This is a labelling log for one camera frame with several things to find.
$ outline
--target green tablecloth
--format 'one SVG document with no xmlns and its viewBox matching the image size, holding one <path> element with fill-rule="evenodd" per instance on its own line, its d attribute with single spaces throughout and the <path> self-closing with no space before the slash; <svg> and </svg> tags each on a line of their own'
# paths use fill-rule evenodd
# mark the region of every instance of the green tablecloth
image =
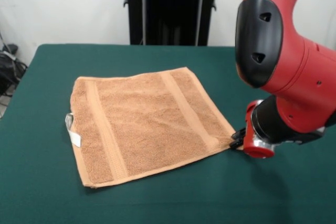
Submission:
<svg viewBox="0 0 336 224">
<path fill-rule="evenodd" d="M 78 76 L 189 67 L 235 129 L 267 94 L 233 48 L 43 45 L 0 121 L 0 223 L 335 223 L 336 129 L 256 160 L 231 150 L 123 185 L 84 188 L 64 118 Z"/>
</svg>

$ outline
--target terry cloth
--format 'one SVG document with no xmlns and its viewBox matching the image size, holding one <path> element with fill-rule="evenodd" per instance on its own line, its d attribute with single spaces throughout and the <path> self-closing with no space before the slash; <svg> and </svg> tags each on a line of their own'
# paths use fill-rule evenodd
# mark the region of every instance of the terry cloth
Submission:
<svg viewBox="0 0 336 224">
<path fill-rule="evenodd" d="M 235 132 L 188 68 L 122 78 L 79 77 L 70 99 L 84 186 L 125 183 L 229 148 Z"/>
</svg>

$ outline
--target black bag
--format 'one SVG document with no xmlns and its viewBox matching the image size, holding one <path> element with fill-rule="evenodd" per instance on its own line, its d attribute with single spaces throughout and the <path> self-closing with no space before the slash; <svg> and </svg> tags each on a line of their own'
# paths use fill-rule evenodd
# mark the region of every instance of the black bag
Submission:
<svg viewBox="0 0 336 224">
<path fill-rule="evenodd" d="M 0 96 L 6 95 L 10 86 L 17 87 L 27 66 L 7 50 L 0 51 Z"/>
</svg>

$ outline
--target red robot arm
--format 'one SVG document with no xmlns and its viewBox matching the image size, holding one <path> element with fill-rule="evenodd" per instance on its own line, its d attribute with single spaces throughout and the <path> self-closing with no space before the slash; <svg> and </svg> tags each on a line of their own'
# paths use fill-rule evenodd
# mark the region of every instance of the red robot arm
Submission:
<svg viewBox="0 0 336 224">
<path fill-rule="evenodd" d="M 273 156 L 282 142 L 318 139 L 336 123 L 336 51 L 297 33 L 296 1 L 243 0 L 238 10 L 238 73 L 271 94 L 248 106 L 247 127 L 233 136 L 244 137 L 251 156 Z"/>
</svg>

